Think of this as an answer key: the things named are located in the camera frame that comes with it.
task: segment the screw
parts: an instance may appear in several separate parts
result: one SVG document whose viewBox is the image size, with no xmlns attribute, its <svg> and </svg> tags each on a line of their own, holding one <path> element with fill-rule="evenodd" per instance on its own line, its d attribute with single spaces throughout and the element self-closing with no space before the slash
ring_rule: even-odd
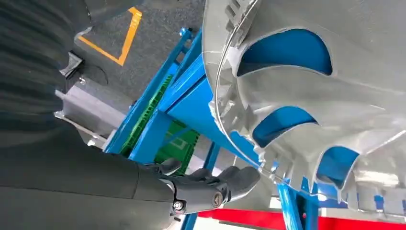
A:
<svg viewBox="0 0 406 230">
<path fill-rule="evenodd" d="M 86 85 L 86 80 L 84 78 L 79 78 L 79 80 L 82 85 Z"/>
<path fill-rule="evenodd" d="M 181 201 L 175 201 L 175 203 L 173 203 L 173 208 L 180 211 L 183 209 L 183 203 Z"/>
<path fill-rule="evenodd" d="M 221 195 L 221 193 L 216 193 L 214 195 L 214 199 L 213 199 L 214 207 L 219 207 L 222 202 L 223 202 L 223 195 Z"/>
</svg>

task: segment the yellow floor marking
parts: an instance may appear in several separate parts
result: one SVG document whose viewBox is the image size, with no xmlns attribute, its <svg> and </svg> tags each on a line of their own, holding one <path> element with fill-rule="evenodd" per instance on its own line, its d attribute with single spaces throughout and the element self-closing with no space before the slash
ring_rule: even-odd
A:
<svg viewBox="0 0 406 230">
<path fill-rule="evenodd" d="M 80 36 L 79 40 L 84 42 L 88 46 L 92 47 L 93 49 L 97 50 L 101 54 L 105 55 L 106 57 L 108 57 L 112 61 L 116 62 L 120 66 L 123 66 L 125 63 L 125 60 L 127 59 L 128 52 L 130 52 L 131 44 L 133 43 L 135 34 L 137 32 L 137 28 L 138 28 L 138 25 L 139 25 L 139 22 L 140 22 L 141 16 L 142 16 L 142 13 L 140 11 L 138 11 L 135 7 L 130 8 L 128 11 L 133 14 L 133 17 L 131 19 L 130 27 L 128 28 L 127 36 L 125 37 L 124 45 L 121 50 L 121 55 L 119 58 L 116 58 L 113 55 L 107 53 L 106 51 L 104 51 L 103 49 L 101 49 L 100 47 L 98 47 L 97 45 L 95 45 L 94 43 L 89 41 L 88 39 L 84 38 L 83 36 Z"/>
</svg>

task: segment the robotic hand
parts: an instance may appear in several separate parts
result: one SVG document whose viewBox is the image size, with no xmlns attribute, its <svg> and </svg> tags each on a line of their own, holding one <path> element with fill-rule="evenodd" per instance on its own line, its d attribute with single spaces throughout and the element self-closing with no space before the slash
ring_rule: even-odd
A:
<svg viewBox="0 0 406 230">
<path fill-rule="evenodd" d="M 169 185 L 174 192 L 172 214 L 218 208 L 247 195 L 260 179 L 259 172 L 253 167 L 240 170 L 231 166 L 218 177 L 212 176 L 208 169 L 199 169 L 191 175 L 170 177 L 168 175 L 180 168 L 180 162 L 175 159 L 149 167 L 162 174 L 161 181 Z"/>
</svg>

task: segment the green plastic crate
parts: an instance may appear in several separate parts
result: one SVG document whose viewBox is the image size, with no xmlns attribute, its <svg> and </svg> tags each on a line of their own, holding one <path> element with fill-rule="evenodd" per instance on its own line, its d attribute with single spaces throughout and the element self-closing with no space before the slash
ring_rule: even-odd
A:
<svg viewBox="0 0 406 230">
<path fill-rule="evenodd" d="M 173 75 L 169 75 L 161 85 L 160 89 L 151 98 L 151 100 L 149 101 L 149 105 L 141 114 L 140 119 L 137 121 L 133 130 L 131 131 L 128 140 L 123 144 L 120 154 L 124 155 L 125 157 L 130 156 L 131 151 L 133 150 L 139 137 L 141 136 L 142 131 L 150 120 L 154 110 L 158 106 L 159 101 L 162 99 L 165 90 L 169 86 L 172 77 Z M 166 133 L 166 138 L 170 138 L 173 134 L 182 131 L 184 128 L 186 128 L 186 125 L 184 125 L 182 122 L 173 121 L 169 127 L 168 132 Z M 182 166 L 179 170 L 176 171 L 176 175 L 185 174 L 189 162 L 192 158 L 194 147 L 196 146 L 199 135 L 200 134 L 196 131 L 190 130 L 174 139 L 167 145 L 161 147 L 156 155 L 155 163 L 162 163 L 169 158 L 176 158 L 177 160 L 182 162 Z"/>
<path fill-rule="evenodd" d="M 152 96 L 151 100 L 149 100 L 149 105 L 141 114 L 141 117 L 135 124 L 133 130 L 131 131 L 130 136 L 128 137 L 127 141 L 123 144 L 120 154 L 124 155 L 125 157 L 130 156 L 131 151 L 133 150 L 135 144 L 137 143 L 149 119 L 151 118 L 152 113 L 158 106 L 158 103 L 161 100 L 162 96 L 164 95 L 165 90 L 169 86 L 172 77 L 173 75 L 169 75 L 161 85 L 160 89 L 154 94 L 154 96 Z"/>
</svg>

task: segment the metal housing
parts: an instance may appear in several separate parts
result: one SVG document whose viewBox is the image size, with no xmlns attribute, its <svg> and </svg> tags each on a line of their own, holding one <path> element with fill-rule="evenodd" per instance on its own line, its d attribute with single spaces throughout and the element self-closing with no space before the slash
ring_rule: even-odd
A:
<svg viewBox="0 0 406 230">
<path fill-rule="evenodd" d="M 272 179 L 289 179 L 296 190 L 302 189 L 303 177 L 309 191 L 314 183 L 332 184 L 339 201 L 363 211 L 382 212 L 374 202 L 375 196 L 382 196 L 385 215 L 404 216 L 406 107 L 402 104 L 406 99 L 406 30 L 401 22 L 406 18 L 402 11 L 406 2 L 258 3 L 260 7 L 247 22 L 249 31 L 238 33 L 221 72 L 219 103 L 226 130 L 237 131 L 254 145 L 261 159 L 260 170 L 272 171 Z M 229 4 L 206 2 L 203 58 L 213 91 L 230 23 L 236 26 L 235 18 L 225 13 Z M 292 29 L 308 30 L 323 41 L 330 56 L 331 74 L 303 66 L 259 65 L 237 76 L 243 55 L 251 46 Z M 214 100 L 209 106 L 215 117 Z M 314 121 L 287 127 L 261 147 L 253 137 L 255 128 L 287 106 L 306 111 Z M 332 147 L 359 154 L 343 182 L 317 173 Z"/>
</svg>

